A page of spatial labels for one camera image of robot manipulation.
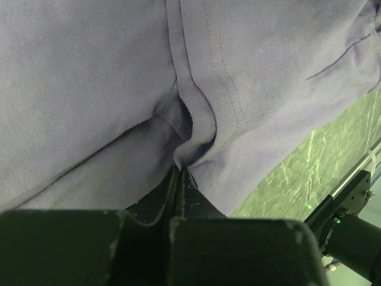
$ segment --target black cylinder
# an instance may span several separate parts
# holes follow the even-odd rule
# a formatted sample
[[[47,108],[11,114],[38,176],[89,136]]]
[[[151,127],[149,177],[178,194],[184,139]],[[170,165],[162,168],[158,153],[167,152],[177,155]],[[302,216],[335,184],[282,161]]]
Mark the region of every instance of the black cylinder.
[[[324,233],[327,254],[374,282],[381,267],[380,228],[346,214],[327,223]]]

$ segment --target green surface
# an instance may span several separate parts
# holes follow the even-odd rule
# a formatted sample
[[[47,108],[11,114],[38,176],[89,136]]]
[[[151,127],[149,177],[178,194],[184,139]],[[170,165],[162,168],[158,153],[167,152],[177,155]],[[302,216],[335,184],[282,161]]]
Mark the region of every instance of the green surface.
[[[369,94],[312,131],[232,217],[306,219],[380,137],[381,96]]]

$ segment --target scratch mark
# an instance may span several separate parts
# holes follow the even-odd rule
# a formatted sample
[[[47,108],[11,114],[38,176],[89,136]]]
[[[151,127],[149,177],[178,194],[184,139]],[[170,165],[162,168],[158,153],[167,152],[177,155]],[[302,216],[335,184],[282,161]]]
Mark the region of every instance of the scratch mark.
[[[292,195],[295,195],[294,192],[293,192],[292,189],[291,189],[290,180],[289,180],[288,177],[287,177],[287,174],[286,174],[286,168],[285,168],[285,165],[283,164],[283,162],[282,162],[282,169],[283,169],[283,174],[285,174],[286,184],[287,184],[287,186],[288,186],[288,188],[289,188],[291,194],[292,194]]]
[[[310,163],[310,159],[311,159],[312,141],[314,140],[314,135],[315,135],[315,130],[313,130],[311,133],[310,146],[308,147],[307,164]]]

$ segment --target screw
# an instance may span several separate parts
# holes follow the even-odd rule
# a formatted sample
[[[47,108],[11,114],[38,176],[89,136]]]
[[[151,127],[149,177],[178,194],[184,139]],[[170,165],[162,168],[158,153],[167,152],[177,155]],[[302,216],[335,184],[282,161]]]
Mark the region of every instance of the screw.
[[[371,191],[371,190],[369,190],[369,189],[365,192],[365,196],[367,198],[373,198],[375,195],[376,195],[376,193]]]

